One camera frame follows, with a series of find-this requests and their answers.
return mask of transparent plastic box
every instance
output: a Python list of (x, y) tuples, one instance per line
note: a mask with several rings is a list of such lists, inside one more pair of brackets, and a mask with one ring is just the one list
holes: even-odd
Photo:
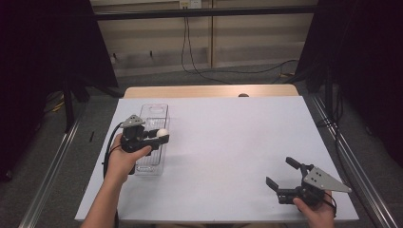
[[(169, 112), (167, 104), (144, 104), (140, 118), (145, 121), (145, 131), (154, 129), (169, 130)], [(163, 173), (166, 144), (153, 150), (150, 156), (142, 157), (136, 161), (135, 172), (137, 176), (159, 176)]]

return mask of white table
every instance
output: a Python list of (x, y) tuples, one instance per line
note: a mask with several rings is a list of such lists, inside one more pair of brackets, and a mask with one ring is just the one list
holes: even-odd
[[(103, 181), (112, 129), (144, 104), (168, 104), (170, 142), (163, 174), (130, 176), (121, 193), (121, 220), (148, 223), (293, 222), (305, 217), (280, 205), (265, 184), (300, 185), (285, 162), (313, 163), (339, 179), (302, 97), (121, 99), (77, 212), (83, 220)], [(338, 221), (358, 219), (346, 193), (334, 193)]]

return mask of gray carpet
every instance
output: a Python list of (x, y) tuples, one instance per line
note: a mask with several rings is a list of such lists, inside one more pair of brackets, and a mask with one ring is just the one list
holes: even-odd
[[(290, 63), (282, 68), (282, 72), (294, 72), (297, 63)], [(272, 66), (240, 66), (226, 70), (261, 71)], [(272, 84), (281, 83), (285, 78), (279, 78), (279, 68), (262, 73), (203, 73), (204, 77), (220, 79), (229, 84)], [(124, 92), (130, 86), (176, 86), (176, 85), (219, 85), (217, 81), (206, 80), (198, 74), (186, 72), (171, 72), (144, 76), (119, 78), (120, 88)], [(298, 92), (303, 95), (314, 121), (321, 120), (313, 103), (313, 96), (323, 97), (323, 89), (318, 94), (308, 94), (305, 83), (296, 83)], [(86, 104), (83, 119), (78, 126), (74, 141), (66, 154), (63, 165), (52, 185), (45, 207), (36, 227), (78, 227), (79, 222), (74, 220), (78, 206), (86, 189), (95, 161), (98, 158), (102, 144), (106, 137), (110, 120), (114, 114), (117, 100), (106, 96), (96, 89), (89, 88), (90, 101)], [(75, 107), (82, 104), (74, 102)], [(13, 170), (13, 180), (0, 183), (0, 227), (17, 227), (43, 177), (47, 173), (55, 152), (64, 137), (66, 116), (64, 109), (58, 112), (49, 112), (42, 125), (31, 140), (24, 157)], [(394, 218), (399, 225), (403, 224), (403, 171), (385, 151), (382, 142), (367, 133), (366, 125), (362, 122), (355, 110), (344, 102), (344, 115), (339, 123), (341, 133), (352, 147), (365, 172), (370, 177), (375, 189), (387, 202)], [(338, 224), (336, 227), (374, 227), (371, 218), (377, 227), (381, 227), (374, 211), (365, 199), (360, 187), (356, 184), (351, 171), (344, 173), (337, 158), (336, 148), (332, 136), (326, 127), (318, 129), (329, 153), (340, 173), (347, 180), (351, 177), (356, 192), (351, 199), (360, 220)], [(306, 227), (306, 224), (287, 224), (290, 228)], [(133, 227), (123, 224), (121, 227)]]

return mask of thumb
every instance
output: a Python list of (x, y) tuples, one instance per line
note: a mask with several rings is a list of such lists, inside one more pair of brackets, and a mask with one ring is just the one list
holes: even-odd
[(293, 203), (296, 205), (296, 207), (299, 209), (299, 211), (302, 212), (302, 214), (309, 218), (314, 214), (314, 212), (311, 210), (311, 208), (305, 204), (304, 201), (300, 198), (293, 198)]
[(133, 162), (135, 162), (143, 156), (147, 155), (149, 152), (151, 152), (151, 146), (148, 145), (132, 153), (131, 159), (133, 159)]

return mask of white wall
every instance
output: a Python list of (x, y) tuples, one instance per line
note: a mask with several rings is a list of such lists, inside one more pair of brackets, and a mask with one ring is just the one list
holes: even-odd
[[(202, 0), (202, 7), (253, 8), (316, 3), (317, 0)], [(92, 5), (95, 12), (176, 10), (179, 1), (92, 0)], [(189, 18), (196, 66), (260, 65), (298, 59), (312, 16), (307, 13)], [(99, 22), (108, 52), (116, 53), (121, 60), (115, 66), (117, 76), (182, 70), (184, 25), (183, 18)], [(187, 42), (183, 59), (191, 67)]]

